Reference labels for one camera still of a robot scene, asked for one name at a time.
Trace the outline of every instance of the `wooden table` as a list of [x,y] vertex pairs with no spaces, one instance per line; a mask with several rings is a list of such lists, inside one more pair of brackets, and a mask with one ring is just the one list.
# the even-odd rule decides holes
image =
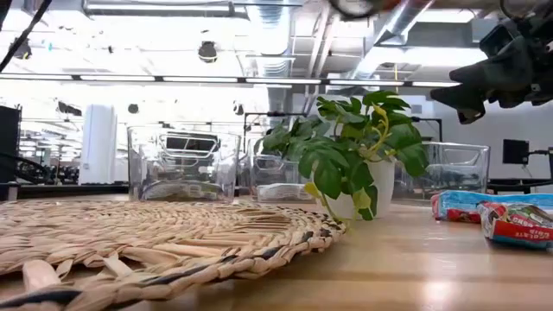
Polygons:
[[[4,286],[0,295],[18,290]],[[550,253],[494,246],[479,225],[438,222],[427,207],[394,205],[388,218],[355,224],[325,253],[256,281],[223,282],[125,310],[550,311],[552,291]]]

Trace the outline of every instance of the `snack wrapper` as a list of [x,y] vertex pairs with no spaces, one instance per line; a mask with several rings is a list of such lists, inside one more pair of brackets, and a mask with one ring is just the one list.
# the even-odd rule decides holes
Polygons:
[[553,218],[537,206],[482,201],[477,208],[486,238],[531,248],[553,246]]
[[437,220],[480,223],[477,206],[482,201],[529,204],[553,212],[553,194],[493,195],[450,190],[432,196],[432,213]]

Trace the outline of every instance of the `clear glass bin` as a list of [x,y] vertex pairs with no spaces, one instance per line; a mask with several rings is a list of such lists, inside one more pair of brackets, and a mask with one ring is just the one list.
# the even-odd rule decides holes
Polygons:
[[240,136],[129,127],[131,200],[234,199]]
[[426,174],[411,177],[397,162],[394,199],[429,200],[445,190],[486,191],[490,148],[458,143],[425,142]]
[[251,152],[251,194],[258,202],[315,202],[303,186],[308,179],[298,170],[298,162],[284,160],[279,155]]

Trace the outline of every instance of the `white pot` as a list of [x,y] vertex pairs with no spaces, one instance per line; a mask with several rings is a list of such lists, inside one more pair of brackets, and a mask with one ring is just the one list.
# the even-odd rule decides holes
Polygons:
[[[378,190],[378,204],[376,218],[383,218],[390,211],[391,195],[394,191],[394,162],[367,162],[374,186]],[[354,219],[353,199],[351,195],[340,194],[338,199],[333,200],[327,197],[328,204],[336,216],[343,219]],[[317,205],[324,208],[320,200]]]

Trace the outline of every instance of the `woven placemat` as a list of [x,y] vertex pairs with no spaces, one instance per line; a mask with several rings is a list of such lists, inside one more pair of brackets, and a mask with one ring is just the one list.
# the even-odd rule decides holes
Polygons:
[[[1,309],[93,311],[168,300],[194,284],[254,279],[320,252],[346,227],[258,204],[28,201],[0,205],[0,274],[26,292]],[[72,277],[75,265],[101,270]]]

